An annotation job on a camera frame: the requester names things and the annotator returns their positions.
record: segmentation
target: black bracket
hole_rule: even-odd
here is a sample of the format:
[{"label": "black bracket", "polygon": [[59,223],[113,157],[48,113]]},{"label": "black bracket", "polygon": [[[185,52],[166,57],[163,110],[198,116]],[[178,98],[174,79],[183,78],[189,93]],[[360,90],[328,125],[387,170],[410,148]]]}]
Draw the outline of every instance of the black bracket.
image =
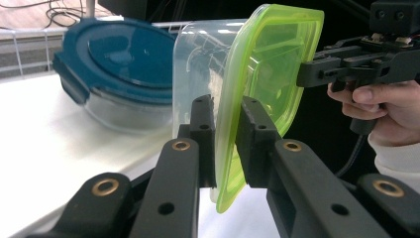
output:
[{"label": "black bracket", "polygon": [[[297,86],[333,83],[333,91],[377,83],[420,81],[420,1],[379,0],[370,8],[371,37],[337,42],[300,66]],[[367,135],[375,120],[354,119],[351,130]]]}]

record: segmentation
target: cable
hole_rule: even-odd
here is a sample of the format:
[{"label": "cable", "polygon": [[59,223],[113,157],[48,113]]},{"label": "cable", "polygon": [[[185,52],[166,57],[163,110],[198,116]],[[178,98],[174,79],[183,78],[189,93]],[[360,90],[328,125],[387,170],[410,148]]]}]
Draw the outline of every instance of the cable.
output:
[{"label": "cable", "polygon": [[[83,4],[81,0],[79,0],[80,9],[68,8],[66,7],[64,1],[62,1],[62,3],[64,4],[64,7],[61,7],[59,4],[58,4],[58,7],[53,7],[52,2],[56,2],[56,0],[49,0],[50,8],[47,10],[46,15],[50,19],[50,21],[44,28],[50,27],[53,23],[60,27],[71,27],[74,24],[78,23],[78,20],[83,18],[84,11],[83,11]],[[72,24],[63,24],[60,21],[56,20],[56,17],[58,16],[70,18],[74,22]]]},{"label": "cable", "polygon": [[356,141],[355,147],[353,148],[352,154],[350,155],[349,159],[347,160],[346,164],[336,172],[336,177],[341,177],[343,174],[345,174],[350,167],[355,162],[356,158],[359,155],[359,152],[361,151],[362,147],[364,146],[365,142],[367,140],[366,135],[359,135],[358,140]]}]

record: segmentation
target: white table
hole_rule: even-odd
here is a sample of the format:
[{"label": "white table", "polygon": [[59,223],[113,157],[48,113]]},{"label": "white table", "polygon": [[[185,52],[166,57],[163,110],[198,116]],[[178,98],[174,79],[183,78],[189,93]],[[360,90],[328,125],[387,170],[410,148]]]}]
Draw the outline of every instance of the white table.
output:
[{"label": "white table", "polygon": [[[50,229],[88,179],[153,168],[171,128],[149,135],[104,127],[62,90],[56,74],[0,82],[0,237]],[[218,214],[201,189],[199,237],[278,237],[264,189],[246,187]]]}]

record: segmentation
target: finger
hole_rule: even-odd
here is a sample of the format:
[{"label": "finger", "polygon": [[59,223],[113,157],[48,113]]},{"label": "finger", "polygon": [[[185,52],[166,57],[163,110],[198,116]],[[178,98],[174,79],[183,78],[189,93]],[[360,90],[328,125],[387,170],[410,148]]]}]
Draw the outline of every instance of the finger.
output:
[{"label": "finger", "polygon": [[373,120],[383,117],[387,114],[385,109],[378,107],[375,110],[368,111],[360,108],[357,104],[343,103],[342,112],[346,116],[362,119],[362,120]]},{"label": "finger", "polygon": [[352,103],[352,92],[349,90],[342,90],[338,92],[333,92],[332,84],[328,84],[327,90],[328,96],[333,98],[336,101],[345,102],[345,103]]},{"label": "finger", "polygon": [[359,103],[391,103],[397,106],[411,105],[420,101],[420,85],[412,80],[392,84],[375,84],[357,88],[353,99]]}]

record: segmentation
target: black metal bracket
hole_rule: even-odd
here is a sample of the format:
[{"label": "black metal bracket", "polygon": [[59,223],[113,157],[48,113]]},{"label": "black metal bracket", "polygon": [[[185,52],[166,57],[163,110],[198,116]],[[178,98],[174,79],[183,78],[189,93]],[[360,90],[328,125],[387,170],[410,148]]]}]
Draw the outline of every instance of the black metal bracket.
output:
[{"label": "black metal bracket", "polygon": [[420,195],[401,181],[367,175],[357,187],[345,186],[307,145],[279,139],[254,99],[244,98],[240,122],[246,181],[267,188],[281,237],[420,237],[420,214],[412,212]]},{"label": "black metal bracket", "polygon": [[[194,103],[211,112],[211,100]],[[307,145],[281,139],[257,100],[244,97],[241,108],[236,144],[244,175],[251,187],[267,188],[282,238],[420,237],[420,195],[413,189],[382,175],[347,186]],[[214,131],[209,113],[193,111],[207,116],[191,125]],[[191,125],[181,126],[180,135],[191,135]],[[213,133],[203,135],[201,144],[187,137],[168,141],[157,166],[133,181],[114,173],[88,180],[51,231],[28,237],[197,237],[199,188],[207,186],[200,181],[214,180],[213,172],[201,174],[200,157],[214,160],[206,155],[213,155],[207,151],[214,148]]]},{"label": "black metal bracket", "polygon": [[[420,80],[420,1],[376,1],[370,8],[371,37],[337,42],[300,66],[297,86],[333,83],[333,91],[376,83]],[[352,131],[367,135],[375,121],[354,119]]]}]

